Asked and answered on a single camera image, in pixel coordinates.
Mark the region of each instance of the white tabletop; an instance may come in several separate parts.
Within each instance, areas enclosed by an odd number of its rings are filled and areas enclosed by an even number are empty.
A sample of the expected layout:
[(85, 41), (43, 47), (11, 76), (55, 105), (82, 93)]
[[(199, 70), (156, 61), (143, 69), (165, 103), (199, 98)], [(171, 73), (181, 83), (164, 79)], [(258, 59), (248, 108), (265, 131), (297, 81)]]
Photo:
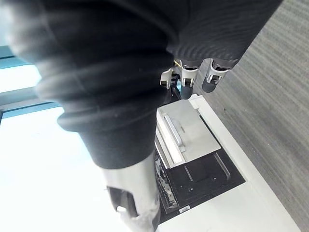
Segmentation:
[[(206, 118), (246, 183), (172, 218), (158, 231), (299, 232), (206, 101), (198, 97), (191, 104)], [(81, 138), (56, 124), (61, 113), (59, 107), (3, 119), (0, 231), (128, 232)]]

